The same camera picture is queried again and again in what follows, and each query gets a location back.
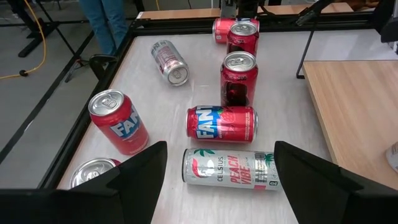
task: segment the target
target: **wooden surface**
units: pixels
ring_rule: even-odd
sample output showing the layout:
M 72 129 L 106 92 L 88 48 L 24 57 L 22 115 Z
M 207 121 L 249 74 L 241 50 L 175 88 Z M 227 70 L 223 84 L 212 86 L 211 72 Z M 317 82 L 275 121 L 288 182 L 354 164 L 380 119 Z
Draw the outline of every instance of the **wooden surface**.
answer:
M 265 8 L 275 14 L 298 14 L 311 4 L 302 5 L 284 5 L 284 6 L 265 6 Z M 345 2 L 333 3 L 324 8 L 322 13 L 332 12 L 352 12 L 352 8 Z M 178 19 L 178 18 L 204 18 L 218 17 L 220 9 L 187 9 L 187 10 L 169 10 L 169 11 L 145 11 L 142 12 L 141 19 Z
M 220 65 L 225 57 L 225 45 L 215 44 L 211 34 L 135 39 L 110 88 L 130 96 L 149 132 L 148 145 L 167 141 L 166 174 L 153 224 L 297 224 L 283 191 L 188 185 L 181 180 L 181 162 L 185 148 L 273 151 L 278 140 L 330 161 L 307 84 L 295 78 L 308 35 L 309 32 L 260 35 L 257 52 L 259 76 L 254 100 L 259 129 L 252 144 L 199 142 L 185 134 L 188 108 L 220 104 Z M 186 84 L 172 87 L 162 79 L 150 55 L 151 45 L 161 39 L 173 42 L 188 63 L 190 78 Z M 398 58 L 387 45 L 380 43 L 380 35 L 375 30 L 316 32 L 308 56 L 313 60 Z M 58 187 L 69 189 L 73 171 L 96 157 L 121 162 L 129 158 L 121 155 L 91 124 Z
M 398 60 L 305 62 L 333 162 L 398 190 L 385 157 L 398 141 Z

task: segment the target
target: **jeans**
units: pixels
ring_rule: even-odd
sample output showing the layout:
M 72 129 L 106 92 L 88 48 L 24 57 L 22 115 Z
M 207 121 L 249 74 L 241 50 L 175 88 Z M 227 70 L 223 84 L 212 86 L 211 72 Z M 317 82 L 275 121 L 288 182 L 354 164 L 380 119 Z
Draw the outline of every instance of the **jeans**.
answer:
M 123 0 L 80 0 L 80 6 L 89 20 L 104 54 L 114 55 L 127 33 Z

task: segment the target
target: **person's leg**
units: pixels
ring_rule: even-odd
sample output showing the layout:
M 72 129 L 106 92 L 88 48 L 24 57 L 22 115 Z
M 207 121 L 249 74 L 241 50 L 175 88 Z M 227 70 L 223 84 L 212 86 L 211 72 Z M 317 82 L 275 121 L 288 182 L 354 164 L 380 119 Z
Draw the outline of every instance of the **person's leg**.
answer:
M 126 35 L 128 26 L 123 11 L 123 0 L 102 0 L 106 16 L 113 29 L 116 47 L 119 47 Z
M 104 54 L 113 55 L 116 51 L 112 32 L 106 22 L 101 0 L 80 0 L 80 6 L 91 27 Z

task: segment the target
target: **celsius can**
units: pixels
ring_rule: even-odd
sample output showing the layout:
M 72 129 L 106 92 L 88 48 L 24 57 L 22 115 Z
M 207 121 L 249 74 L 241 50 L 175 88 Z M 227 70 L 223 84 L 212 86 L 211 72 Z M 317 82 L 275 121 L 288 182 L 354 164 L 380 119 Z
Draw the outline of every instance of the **celsius can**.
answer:
M 398 172 L 398 142 L 386 151 L 386 157 L 390 166 Z
M 229 53 L 221 66 L 221 105 L 253 106 L 258 73 L 252 54 Z
M 85 162 L 78 167 L 70 180 L 70 188 L 97 177 L 120 164 L 116 159 L 97 158 Z
M 253 142 L 257 113 L 245 106 L 196 106 L 187 111 L 187 136 L 207 141 Z
M 161 74 L 171 85 L 179 86 L 188 80 L 188 65 L 173 43 L 168 40 L 160 40 L 152 46 L 150 52 Z
M 273 152 L 186 149 L 182 180 L 187 184 L 279 190 Z
M 259 33 L 252 22 L 236 22 L 227 35 L 227 54 L 235 51 L 245 51 L 257 55 Z
M 88 103 L 91 120 L 120 153 L 135 155 L 148 143 L 148 132 L 128 96 L 105 90 Z
M 257 25 L 257 29 L 259 29 L 260 22 L 255 19 L 250 18 L 217 18 L 213 23 L 213 38 L 218 44 L 225 44 L 226 43 L 226 36 L 228 35 L 231 26 L 235 22 L 241 21 L 249 21 Z

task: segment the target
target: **white table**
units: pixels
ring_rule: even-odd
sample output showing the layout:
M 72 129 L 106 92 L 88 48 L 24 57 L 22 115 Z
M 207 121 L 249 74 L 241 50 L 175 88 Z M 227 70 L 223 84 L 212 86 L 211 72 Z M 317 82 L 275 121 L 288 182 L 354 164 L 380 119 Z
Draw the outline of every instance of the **white table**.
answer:
M 198 142 L 185 135 L 185 113 L 196 105 L 220 104 L 220 66 L 225 45 L 210 34 L 138 37 L 110 88 L 130 96 L 149 134 L 149 145 L 166 140 L 169 158 L 152 223 L 296 223 L 283 191 L 261 192 L 187 185 L 181 180 L 183 151 L 189 147 L 273 151 L 276 140 L 287 141 L 330 161 L 325 140 L 304 80 L 295 77 L 309 32 L 261 33 L 254 107 L 259 116 L 252 144 Z M 189 82 L 169 86 L 160 76 L 149 49 L 160 39 L 172 41 L 190 67 Z M 316 32 L 306 60 L 398 59 L 380 43 L 374 30 Z M 159 108 L 168 108 L 160 113 Z M 95 157 L 125 161 L 93 124 L 59 184 L 69 189 L 73 171 Z

